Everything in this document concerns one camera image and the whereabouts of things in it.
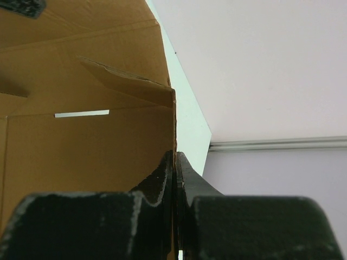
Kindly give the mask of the brown cardboard box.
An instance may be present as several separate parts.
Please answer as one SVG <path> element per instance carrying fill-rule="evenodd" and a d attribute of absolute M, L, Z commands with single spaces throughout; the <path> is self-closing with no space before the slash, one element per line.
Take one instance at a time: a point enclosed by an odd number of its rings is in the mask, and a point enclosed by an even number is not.
<path fill-rule="evenodd" d="M 176 151 L 176 97 L 145 1 L 1 9 L 1 236 L 22 199 L 128 192 Z"/>

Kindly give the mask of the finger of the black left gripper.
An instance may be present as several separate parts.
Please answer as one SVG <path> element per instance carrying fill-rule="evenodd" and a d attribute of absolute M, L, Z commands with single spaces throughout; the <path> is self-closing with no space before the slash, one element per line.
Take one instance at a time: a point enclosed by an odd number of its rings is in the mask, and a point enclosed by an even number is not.
<path fill-rule="evenodd" d="M 37 19 L 45 8 L 45 0 L 1 0 L 1 9 L 32 19 Z"/>

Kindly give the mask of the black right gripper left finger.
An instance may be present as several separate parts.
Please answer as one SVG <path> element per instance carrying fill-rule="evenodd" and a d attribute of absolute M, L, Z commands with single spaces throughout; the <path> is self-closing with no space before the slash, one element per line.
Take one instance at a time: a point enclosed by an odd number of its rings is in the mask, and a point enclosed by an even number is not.
<path fill-rule="evenodd" d="M 22 199 L 1 259 L 166 259 L 174 154 L 128 192 L 44 192 Z"/>

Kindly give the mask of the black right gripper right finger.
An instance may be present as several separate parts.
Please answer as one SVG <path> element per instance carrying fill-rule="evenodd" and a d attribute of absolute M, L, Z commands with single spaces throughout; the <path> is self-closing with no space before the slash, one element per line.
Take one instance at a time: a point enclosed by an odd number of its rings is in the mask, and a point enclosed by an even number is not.
<path fill-rule="evenodd" d="M 343 259 L 323 209 L 301 196 L 227 196 L 176 155 L 184 259 Z"/>

